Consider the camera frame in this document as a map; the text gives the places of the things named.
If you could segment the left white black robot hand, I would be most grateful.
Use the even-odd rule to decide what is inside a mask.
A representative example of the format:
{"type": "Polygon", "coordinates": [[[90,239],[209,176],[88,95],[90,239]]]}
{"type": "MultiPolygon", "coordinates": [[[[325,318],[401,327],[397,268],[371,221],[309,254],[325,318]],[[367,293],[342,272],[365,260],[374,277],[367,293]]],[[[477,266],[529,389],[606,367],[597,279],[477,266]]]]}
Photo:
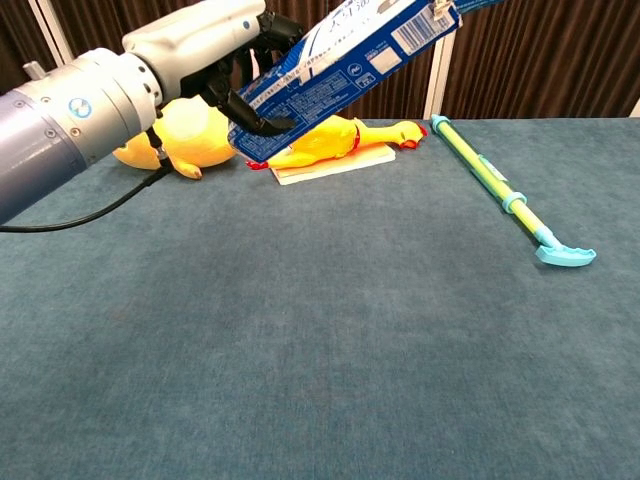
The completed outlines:
{"type": "Polygon", "coordinates": [[[199,96],[243,130],[270,137],[292,130],[295,122],[262,117],[243,100],[230,83],[233,63],[242,65],[248,82],[251,49],[268,71],[271,53],[288,52],[303,35],[300,24],[264,1],[199,1],[129,32],[122,45],[150,67],[165,101],[199,96]]]}

